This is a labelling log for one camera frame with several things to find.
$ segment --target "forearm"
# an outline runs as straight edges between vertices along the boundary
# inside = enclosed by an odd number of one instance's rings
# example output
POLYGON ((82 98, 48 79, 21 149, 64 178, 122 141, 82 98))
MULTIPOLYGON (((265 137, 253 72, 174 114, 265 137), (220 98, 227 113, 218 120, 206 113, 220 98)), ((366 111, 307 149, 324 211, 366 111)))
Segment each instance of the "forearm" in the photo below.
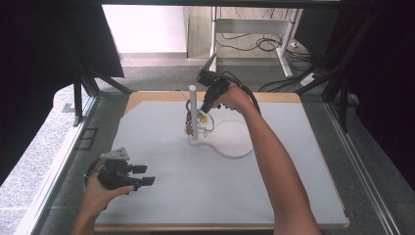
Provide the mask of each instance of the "forearm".
POLYGON ((287 150, 259 112, 251 104, 238 110, 244 116, 254 145, 254 152, 276 217, 275 231, 302 225, 307 234, 319 234, 307 194, 287 150))
POLYGON ((72 235, 92 235, 94 234, 96 215, 89 214, 87 211, 80 211, 76 217, 72 235))

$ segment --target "table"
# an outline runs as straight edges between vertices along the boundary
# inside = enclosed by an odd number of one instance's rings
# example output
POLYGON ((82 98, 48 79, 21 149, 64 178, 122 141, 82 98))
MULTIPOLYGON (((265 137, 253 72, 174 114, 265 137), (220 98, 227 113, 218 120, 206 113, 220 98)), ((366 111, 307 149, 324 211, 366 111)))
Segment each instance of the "table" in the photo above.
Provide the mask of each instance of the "table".
MULTIPOLYGON (((134 92, 120 120, 113 150, 124 147, 130 164, 147 165, 142 176, 153 186, 114 199, 97 219, 96 231, 272 229, 273 211, 254 152, 222 158, 207 146, 194 147, 184 132, 188 93, 134 92)), ((300 98, 293 93, 254 93, 262 116, 293 158, 322 229, 345 228, 330 171, 300 98)), ((198 92, 198 107, 204 92, 198 92)), ((243 118, 237 112, 209 112, 216 123, 243 118)))

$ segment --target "wooden border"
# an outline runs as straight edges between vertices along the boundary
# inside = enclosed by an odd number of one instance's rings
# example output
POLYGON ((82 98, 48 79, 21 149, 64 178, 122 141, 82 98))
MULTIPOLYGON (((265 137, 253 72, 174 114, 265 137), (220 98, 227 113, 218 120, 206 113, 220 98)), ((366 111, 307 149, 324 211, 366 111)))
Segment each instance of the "wooden border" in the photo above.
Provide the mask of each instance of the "wooden border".
MULTIPOLYGON (((203 101, 206 92, 198 92, 198 101, 203 101)), ((278 102, 278 103, 300 103, 300 97, 296 93, 254 93, 258 102, 278 102)), ((142 101, 186 101, 190 97, 188 91, 138 91, 130 95, 125 115, 142 101)))
MULTIPOLYGON (((345 229, 349 223, 343 224, 319 224, 320 229, 345 229)), ((176 232, 176 231, 260 231, 274 230, 274 224, 97 224, 95 232, 176 232)))

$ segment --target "human arm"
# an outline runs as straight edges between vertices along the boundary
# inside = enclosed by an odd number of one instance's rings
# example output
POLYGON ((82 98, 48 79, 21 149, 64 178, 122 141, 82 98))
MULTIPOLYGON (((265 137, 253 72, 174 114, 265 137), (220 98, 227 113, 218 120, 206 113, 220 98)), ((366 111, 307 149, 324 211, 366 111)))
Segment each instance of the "human arm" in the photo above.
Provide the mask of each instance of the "human arm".
POLYGON ((212 106, 219 104, 238 110, 247 123, 256 161, 274 210, 274 234, 321 234, 290 155, 246 92, 232 85, 212 106))
POLYGON ((88 178, 85 195, 76 217, 72 235, 94 234, 95 221, 108 203, 117 196, 131 192, 134 186, 125 186, 114 190, 104 188, 99 179, 98 172, 88 178))

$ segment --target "gray floor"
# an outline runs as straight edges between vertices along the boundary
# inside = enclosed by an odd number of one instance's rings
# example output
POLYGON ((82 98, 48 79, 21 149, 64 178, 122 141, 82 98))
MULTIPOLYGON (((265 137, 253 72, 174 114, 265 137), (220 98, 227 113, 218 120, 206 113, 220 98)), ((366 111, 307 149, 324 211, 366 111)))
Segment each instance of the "gray floor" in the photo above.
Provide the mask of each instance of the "gray floor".
MULTIPOLYGON (((126 79, 115 78, 121 84, 134 90, 186 90, 194 83, 194 75, 206 60, 206 52, 197 52, 195 57, 186 59, 181 54, 139 55, 123 57, 122 64, 126 79)), ((232 59, 227 53, 220 54, 219 72, 230 71, 250 87, 257 91, 263 84, 284 79, 281 67, 273 54, 258 52, 256 56, 238 54, 232 59)), ((307 64, 296 64, 300 70, 307 64)), ((33 234, 69 234, 73 219, 82 197, 82 177, 89 164, 100 154, 108 152, 114 139, 117 121, 122 117, 128 96, 118 92, 110 85, 97 79, 102 94, 97 97, 90 118, 84 123, 84 132, 75 143, 68 163, 63 169, 46 208, 40 216, 33 234), (90 136, 96 134, 95 141, 90 136)), ((319 94, 325 84, 301 96, 302 103, 313 128, 317 141, 326 158, 340 196, 345 204, 346 215, 350 219, 350 227, 343 230, 326 230, 326 234, 388 234, 379 218, 374 202, 362 183, 355 166, 346 152, 341 134, 331 120, 326 105, 320 100, 319 94)), ((67 135, 73 130, 73 98, 72 87, 57 93, 54 108, 32 141, 19 164, 10 177, 0 188, 0 234, 14 234, 22 219, 30 209, 48 180, 51 165, 62 152, 67 135)), ((87 96, 83 92, 83 101, 87 96)), ((354 112, 347 112, 348 135, 357 151, 359 158, 369 172, 373 184, 376 185, 387 208, 398 227, 400 234, 415 234, 415 194, 395 169, 388 156, 373 140, 361 124, 354 112)), ((178 234, 178 232, 151 234, 178 234)), ((209 232, 180 234, 211 234, 209 232)), ((263 232, 215 232, 214 234, 270 234, 263 232)))

